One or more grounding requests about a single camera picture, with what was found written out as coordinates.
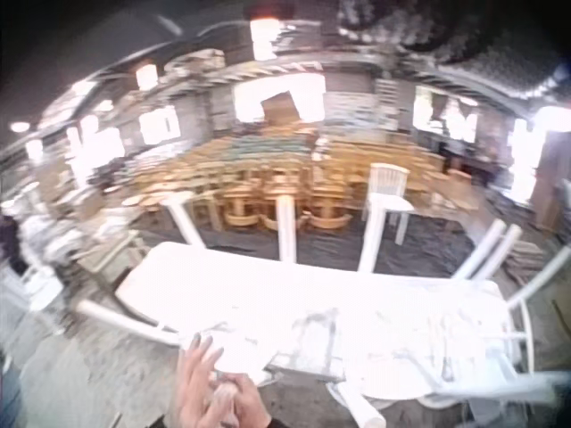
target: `hand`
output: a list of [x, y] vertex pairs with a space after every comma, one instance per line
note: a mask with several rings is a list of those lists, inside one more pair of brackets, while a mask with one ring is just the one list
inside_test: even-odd
[[214, 395], [210, 405], [206, 404], [211, 394], [209, 375], [223, 351], [204, 358], [211, 345], [212, 338], [201, 345], [197, 334], [178, 360], [175, 409], [180, 428], [217, 428], [232, 408], [232, 397], [227, 394]]
[[226, 374], [225, 378], [234, 382], [239, 390], [234, 397], [234, 404], [240, 428], [268, 428], [271, 416], [252, 379], [247, 374]]

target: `ceiling light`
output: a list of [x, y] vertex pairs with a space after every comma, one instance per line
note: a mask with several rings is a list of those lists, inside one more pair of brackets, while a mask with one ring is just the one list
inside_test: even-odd
[[137, 84], [141, 91], [148, 91], [159, 84], [159, 74], [157, 66], [147, 64], [137, 70]]
[[26, 132], [29, 129], [28, 122], [13, 122], [10, 124], [10, 129], [12, 132]]
[[111, 100], [103, 100], [97, 105], [97, 107], [95, 107], [95, 111], [111, 111], [111, 110], [113, 110], [113, 101]]
[[95, 86], [95, 82], [90, 82], [89, 80], [80, 80], [71, 86], [73, 92], [77, 96], [85, 96], [91, 92]]
[[475, 101], [475, 100], [473, 100], [473, 99], [471, 99], [471, 98], [466, 98], [466, 97], [464, 97], [464, 96], [461, 96], [461, 97], [460, 97], [460, 100], [461, 100], [464, 104], [471, 105], [472, 107], [476, 107], [476, 106], [478, 105], [478, 102], [477, 102], [477, 101]]
[[546, 131], [570, 132], [571, 110], [556, 105], [541, 107], [535, 113], [534, 124]]

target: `ceiling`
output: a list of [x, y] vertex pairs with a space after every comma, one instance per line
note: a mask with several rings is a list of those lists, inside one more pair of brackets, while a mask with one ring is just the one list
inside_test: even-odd
[[[11, 2], [2, 13], [13, 19], [5, 23], [6, 30], [3, 22], [0, 152], [14, 147], [19, 137], [9, 131], [11, 121], [26, 120], [37, 128], [42, 115], [72, 119], [99, 99], [121, 98], [136, 88], [133, 68], [144, 59], [166, 63], [215, 47], [224, 51], [228, 65], [248, 62], [252, 48], [244, 11], [256, 10], [253, 3], [276, 1], [244, 3]], [[365, 55], [365, 63], [366, 55], [377, 55], [383, 58], [378, 72], [523, 117], [543, 103], [566, 103], [571, 97], [565, 49], [556, 31], [544, 32], [533, 4], [530, 9], [508, 0], [280, 3], [289, 3], [289, 18], [301, 23], [278, 40], [281, 55], [345, 51]], [[329, 67], [357, 63], [325, 61]], [[85, 78], [98, 83], [78, 97], [71, 86]], [[62, 113], [66, 109], [69, 116]]]

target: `table top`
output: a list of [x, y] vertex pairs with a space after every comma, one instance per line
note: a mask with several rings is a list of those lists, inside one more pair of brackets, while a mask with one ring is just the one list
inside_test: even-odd
[[[226, 366], [255, 372], [271, 361], [270, 367], [323, 380], [351, 376], [380, 399], [413, 399], [433, 390], [402, 356], [414, 352], [440, 368], [445, 342], [434, 336], [442, 332], [427, 325], [464, 317], [497, 333], [509, 316], [491, 281], [291, 265], [179, 243], [153, 248], [117, 296], [183, 335], [228, 335]], [[244, 342], [257, 349], [245, 350]], [[230, 350], [240, 355], [233, 358]]]
[[472, 185], [452, 179], [436, 179], [430, 182], [430, 188], [462, 209], [476, 210], [479, 206]]

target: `person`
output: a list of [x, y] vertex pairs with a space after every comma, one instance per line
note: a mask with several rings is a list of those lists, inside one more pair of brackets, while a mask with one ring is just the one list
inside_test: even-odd
[[246, 374], [225, 374], [223, 382], [232, 382], [237, 392], [214, 394], [210, 405], [204, 402], [211, 394], [210, 374], [223, 350], [209, 354], [212, 338], [201, 343], [196, 335], [178, 362], [175, 417], [179, 428], [218, 428], [225, 416], [234, 411], [240, 428], [286, 428], [273, 419], [261, 401], [258, 388]]
[[28, 263], [21, 257], [19, 227], [16, 220], [6, 216], [0, 208], [0, 248], [8, 259], [10, 267], [16, 274], [23, 276], [28, 270]]

